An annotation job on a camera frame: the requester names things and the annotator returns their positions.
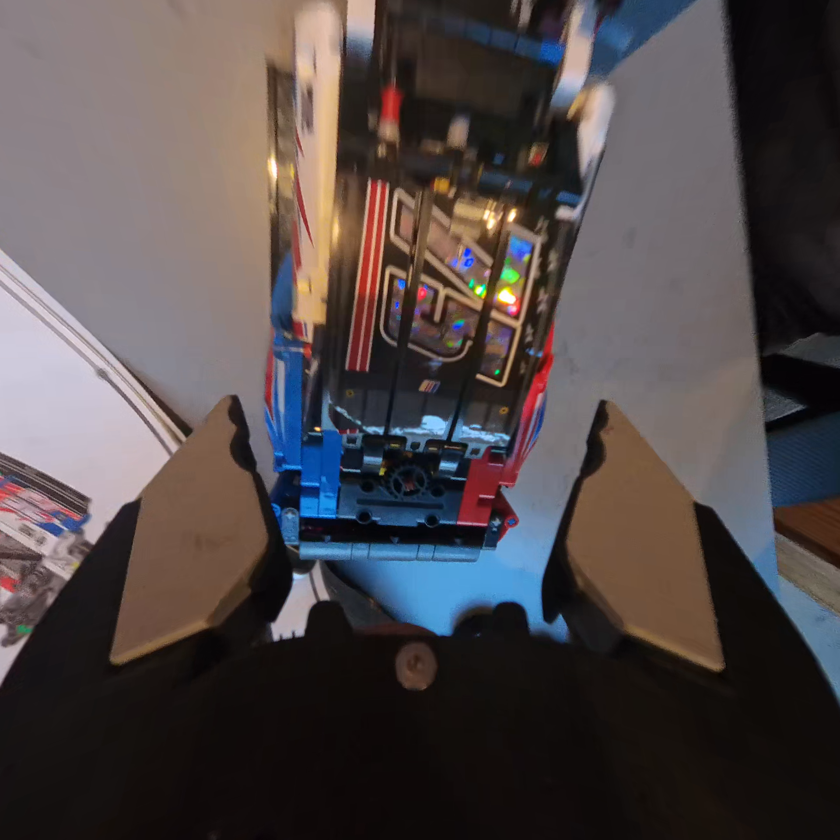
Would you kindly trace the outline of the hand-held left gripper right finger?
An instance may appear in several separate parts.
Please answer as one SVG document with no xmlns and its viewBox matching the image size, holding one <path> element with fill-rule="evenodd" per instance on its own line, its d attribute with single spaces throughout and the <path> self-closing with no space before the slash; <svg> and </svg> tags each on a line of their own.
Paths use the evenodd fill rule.
<svg viewBox="0 0 840 840">
<path fill-rule="evenodd" d="M 725 669 L 695 500 L 613 402 L 595 410 L 541 606 L 596 653 L 630 643 Z"/>
</svg>

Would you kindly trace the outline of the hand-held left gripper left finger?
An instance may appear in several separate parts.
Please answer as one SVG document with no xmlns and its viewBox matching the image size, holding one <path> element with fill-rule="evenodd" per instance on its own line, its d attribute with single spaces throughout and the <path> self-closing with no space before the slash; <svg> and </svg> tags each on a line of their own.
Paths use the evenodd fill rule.
<svg viewBox="0 0 840 840">
<path fill-rule="evenodd" d="M 112 665 L 208 632 L 268 633 L 291 563 L 238 397 L 223 397 L 142 490 L 136 522 Z"/>
</svg>

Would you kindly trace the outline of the red white toy race car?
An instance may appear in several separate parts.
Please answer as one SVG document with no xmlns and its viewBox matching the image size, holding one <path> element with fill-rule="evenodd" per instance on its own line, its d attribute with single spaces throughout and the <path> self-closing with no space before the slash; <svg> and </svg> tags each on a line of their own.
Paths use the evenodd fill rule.
<svg viewBox="0 0 840 840">
<path fill-rule="evenodd" d="M 294 561 L 474 562 L 519 525 L 623 2 L 306 2 L 275 107 L 270 500 Z"/>
</svg>

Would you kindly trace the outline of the grey office chair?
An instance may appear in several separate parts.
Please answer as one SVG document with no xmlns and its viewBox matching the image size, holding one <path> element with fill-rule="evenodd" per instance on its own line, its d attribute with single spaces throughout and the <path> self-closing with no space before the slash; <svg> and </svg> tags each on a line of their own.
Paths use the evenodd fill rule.
<svg viewBox="0 0 840 840">
<path fill-rule="evenodd" d="M 773 507 L 838 497 L 838 336 L 816 333 L 765 355 L 760 375 Z"/>
</svg>

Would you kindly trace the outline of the open toy instruction booklet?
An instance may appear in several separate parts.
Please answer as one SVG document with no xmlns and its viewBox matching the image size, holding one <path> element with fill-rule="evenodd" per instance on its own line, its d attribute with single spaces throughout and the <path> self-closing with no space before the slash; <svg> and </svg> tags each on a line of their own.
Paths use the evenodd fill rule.
<svg viewBox="0 0 840 840">
<path fill-rule="evenodd" d="M 110 521 L 185 439 L 129 370 L 2 253 L 2 677 Z"/>
</svg>

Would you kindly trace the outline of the person's black pants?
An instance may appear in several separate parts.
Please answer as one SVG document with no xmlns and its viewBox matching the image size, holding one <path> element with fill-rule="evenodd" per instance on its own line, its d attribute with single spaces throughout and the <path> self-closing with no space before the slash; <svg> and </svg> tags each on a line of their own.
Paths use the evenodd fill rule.
<svg viewBox="0 0 840 840">
<path fill-rule="evenodd" d="M 839 325 L 839 2 L 726 2 L 759 352 Z"/>
</svg>

